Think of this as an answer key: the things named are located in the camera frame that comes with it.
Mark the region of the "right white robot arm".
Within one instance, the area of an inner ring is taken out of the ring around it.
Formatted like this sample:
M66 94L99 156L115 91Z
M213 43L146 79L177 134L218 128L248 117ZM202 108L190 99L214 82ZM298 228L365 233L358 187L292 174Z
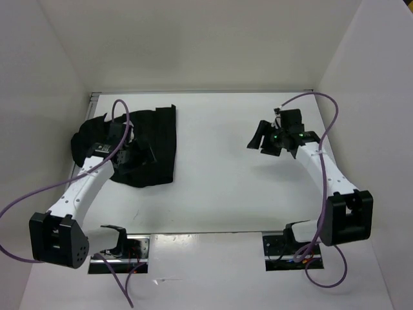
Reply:
M352 184L319 146L317 134L303 129L302 124L287 130L261 120L247 147L271 156L279 156L285 149L310 174L325 204L317 241L333 246L369 239L374 203L371 193Z

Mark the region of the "black skirt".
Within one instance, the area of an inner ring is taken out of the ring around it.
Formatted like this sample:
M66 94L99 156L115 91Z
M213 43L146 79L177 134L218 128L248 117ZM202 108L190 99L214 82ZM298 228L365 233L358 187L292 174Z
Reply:
M126 115L123 114L112 121L126 124ZM72 136L70 142L72 158L77 166L83 166L94 144L103 143L113 147L118 145L120 140L108 139L110 122L105 121L104 116L90 119L84 122L79 131ZM172 183L177 147L176 106L131 112L128 135L133 139L129 139L125 145L136 142L137 139L147 140L157 161L142 163L132 176L112 176L110 179L136 188Z

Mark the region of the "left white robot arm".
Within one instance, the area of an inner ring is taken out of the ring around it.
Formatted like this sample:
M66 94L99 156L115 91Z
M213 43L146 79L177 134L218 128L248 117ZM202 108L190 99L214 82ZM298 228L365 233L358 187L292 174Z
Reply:
M45 213L36 212L29 221L35 260L77 269L88 255L109 254L121 258L128 252L126 229L102 225L84 232L85 216L102 186L115 174L126 174L156 162L150 144L133 139L117 150L95 143L87 152L78 180L71 182L62 197Z

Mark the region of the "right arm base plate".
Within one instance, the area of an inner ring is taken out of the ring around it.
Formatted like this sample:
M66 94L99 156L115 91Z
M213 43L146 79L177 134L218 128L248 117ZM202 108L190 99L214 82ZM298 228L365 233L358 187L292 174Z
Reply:
M285 237L279 232L274 234L263 234L263 251L266 271L298 271L304 270L310 262L309 269L323 269L323 259L319 246L306 256L302 262L293 260L294 253L302 246L300 243L287 244Z

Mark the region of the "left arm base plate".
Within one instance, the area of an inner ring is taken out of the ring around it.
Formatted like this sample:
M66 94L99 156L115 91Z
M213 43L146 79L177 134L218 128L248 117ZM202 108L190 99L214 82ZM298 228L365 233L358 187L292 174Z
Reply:
M109 274L103 257L116 274L146 274L150 250L150 235L129 234L121 250L103 250L90 259L88 274Z

